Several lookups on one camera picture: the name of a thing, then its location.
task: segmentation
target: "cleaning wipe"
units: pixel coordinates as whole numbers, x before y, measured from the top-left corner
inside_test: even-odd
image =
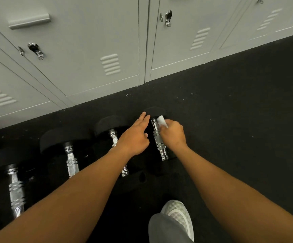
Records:
[[[165,126],[166,128],[168,128],[168,125],[167,123],[165,122],[165,118],[161,115],[160,117],[158,117],[158,124],[159,125],[163,125]]]

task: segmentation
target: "person's left arm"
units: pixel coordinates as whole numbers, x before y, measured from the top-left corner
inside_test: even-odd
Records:
[[[71,177],[0,231],[0,242],[84,243],[128,160],[149,145],[143,112],[105,156]]]

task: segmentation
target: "leg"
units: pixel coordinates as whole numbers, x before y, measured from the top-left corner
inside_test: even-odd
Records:
[[[193,226],[185,206],[171,200],[149,221],[150,243],[193,243]]]

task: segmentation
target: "forearm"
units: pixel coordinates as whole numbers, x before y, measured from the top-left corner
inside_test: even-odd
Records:
[[[129,158],[112,149],[2,229],[0,242],[86,242]]]
[[[293,242],[293,216],[187,146],[173,150],[220,224],[240,242]]]

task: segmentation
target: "foot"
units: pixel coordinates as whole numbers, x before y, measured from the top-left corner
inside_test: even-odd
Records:
[[[192,220],[184,204],[178,200],[169,200],[161,210],[161,213],[168,215],[180,223],[189,238],[194,241],[194,230]]]

